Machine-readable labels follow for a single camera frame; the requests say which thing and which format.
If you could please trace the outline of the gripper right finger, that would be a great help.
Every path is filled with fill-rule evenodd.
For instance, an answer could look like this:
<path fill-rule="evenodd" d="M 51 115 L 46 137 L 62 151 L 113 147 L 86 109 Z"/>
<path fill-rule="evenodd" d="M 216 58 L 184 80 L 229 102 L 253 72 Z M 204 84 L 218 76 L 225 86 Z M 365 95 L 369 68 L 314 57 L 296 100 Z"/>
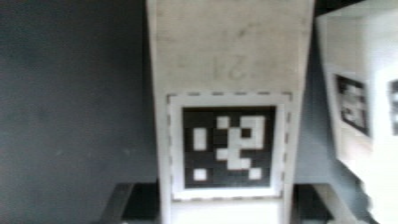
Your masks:
<path fill-rule="evenodd" d="M 367 199 L 355 186 L 312 185 L 332 218 L 326 224 L 369 224 Z"/>

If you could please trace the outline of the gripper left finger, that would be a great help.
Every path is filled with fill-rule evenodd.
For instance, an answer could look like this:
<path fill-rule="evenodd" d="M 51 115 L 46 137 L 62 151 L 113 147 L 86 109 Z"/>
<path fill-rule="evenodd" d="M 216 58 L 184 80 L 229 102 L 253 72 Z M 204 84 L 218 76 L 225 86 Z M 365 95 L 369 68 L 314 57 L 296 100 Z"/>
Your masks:
<path fill-rule="evenodd" d="M 131 196 L 131 190 L 133 190 L 131 183 L 118 183 L 115 185 L 97 224 L 122 223 L 122 213 Z"/>

